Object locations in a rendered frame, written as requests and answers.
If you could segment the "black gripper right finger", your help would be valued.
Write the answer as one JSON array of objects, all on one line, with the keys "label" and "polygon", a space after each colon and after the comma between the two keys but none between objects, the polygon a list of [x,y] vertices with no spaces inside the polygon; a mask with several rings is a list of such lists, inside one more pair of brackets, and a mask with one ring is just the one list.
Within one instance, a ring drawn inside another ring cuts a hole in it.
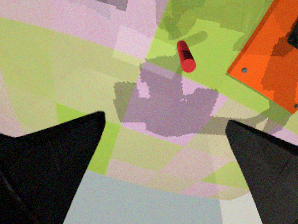
[{"label": "black gripper right finger", "polygon": [[237,120],[225,132],[262,224],[297,224],[298,145]]}]

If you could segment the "red peg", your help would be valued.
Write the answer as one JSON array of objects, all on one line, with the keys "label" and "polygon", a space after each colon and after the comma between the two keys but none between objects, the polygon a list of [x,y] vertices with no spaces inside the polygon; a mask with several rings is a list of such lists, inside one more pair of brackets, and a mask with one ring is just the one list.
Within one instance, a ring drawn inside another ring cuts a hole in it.
[{"label": "red peg", "polygon": [[178,56],[180,56],[180,64],[182,71],[184,72],[192,72],[196,69],[196,61],[194,61],[192,57],[192,53],[190,53],[188,45],[186,45],[184,40],[180,40],[177,43],[177,51]]}]

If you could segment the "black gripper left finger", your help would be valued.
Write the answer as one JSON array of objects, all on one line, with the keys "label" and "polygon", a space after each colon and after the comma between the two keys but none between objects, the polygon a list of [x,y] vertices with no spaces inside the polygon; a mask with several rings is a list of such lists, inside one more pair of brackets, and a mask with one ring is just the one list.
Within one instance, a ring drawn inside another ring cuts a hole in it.
[{"label": "black gripper left finger", "polygon": [[106,125],[105,112],[7,136],[0,133],[0,181],[35,224],[64,224]]}]

